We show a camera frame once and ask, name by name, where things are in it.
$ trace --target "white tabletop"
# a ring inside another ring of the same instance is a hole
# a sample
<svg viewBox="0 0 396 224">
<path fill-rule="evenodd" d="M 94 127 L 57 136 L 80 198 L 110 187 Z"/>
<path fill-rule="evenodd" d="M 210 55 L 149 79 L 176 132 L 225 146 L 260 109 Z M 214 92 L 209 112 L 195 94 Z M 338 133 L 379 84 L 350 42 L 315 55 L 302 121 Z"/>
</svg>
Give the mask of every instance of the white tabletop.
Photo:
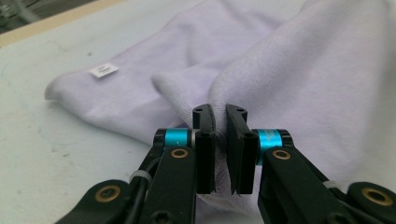
<svg viewBox="0 0 396 224">
<path fill-rule="evenodd" d="M 46 101 L 44 90 L 60 74 L 125 51 L 199 2 L 124 1 L 0 49 L 0 223 L 53 223 L 93 185 L 128 180 L 149 146 L 78 119 Z M 297 13 L 303 1 L 287 2 L 268 3 L 268 10 L 286 19 Z M 392 173 L 396 154 L 374 154 L 374 158 L 388 161 L 387 167 L 368 161 L 356 180 L 376 181 L 396 190 Z M 262 221 L 219 214 L 205 223 Z"/>
</svg>

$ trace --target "towel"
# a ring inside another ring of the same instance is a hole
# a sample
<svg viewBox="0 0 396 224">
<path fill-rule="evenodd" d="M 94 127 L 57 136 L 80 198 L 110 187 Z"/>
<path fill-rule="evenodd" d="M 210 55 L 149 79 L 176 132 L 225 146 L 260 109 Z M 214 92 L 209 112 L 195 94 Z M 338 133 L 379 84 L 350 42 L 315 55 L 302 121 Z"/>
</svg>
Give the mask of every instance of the towel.
<svg viewBox="0 0 396 224">
<path fill-rule="evenodd" d="M 395 27 L 380 0 L 307 1 L 283 21 L 265 8 L 209 0 L 175 16 L 156 35 L 90 70 L 55 78 L 45 97 L 80 118 L 147 144 L 158 128 L 192 126 L 213 106 L 219 141 L 217 192 L 199 195 L 197 216 L 231 210 L 257 216 L 253 194 L 232 195 L 225 105 L 248 111 L 251 129 L 287 129 L 327 177 L 343 185 L 373 142 L 378 115 L 396 114 Z"/>
</svg>

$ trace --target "blue metallic cylinder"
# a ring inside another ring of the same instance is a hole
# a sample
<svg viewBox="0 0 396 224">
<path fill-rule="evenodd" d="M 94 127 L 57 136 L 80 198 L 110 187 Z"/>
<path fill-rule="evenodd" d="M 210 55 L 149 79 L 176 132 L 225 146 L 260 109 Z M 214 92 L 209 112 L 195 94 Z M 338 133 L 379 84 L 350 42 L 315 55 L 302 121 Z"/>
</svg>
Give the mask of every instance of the blue metallic cylinder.
<svg viewBox="0 0 396 224">
<path fill-rule="evenodd" d="M 189 129 L 175 128 L 166 129 L 165 133 L 165 147 L 188 147 L 189 144 Z"/>
<path fill-rule="evenodd" d="M 262 165 L 264 152 L 271 147 L 282 147 L 282 136 L 277 129 L 257 129 L 260 139 L 260 159 L 258 165 Z"/>
</svg>

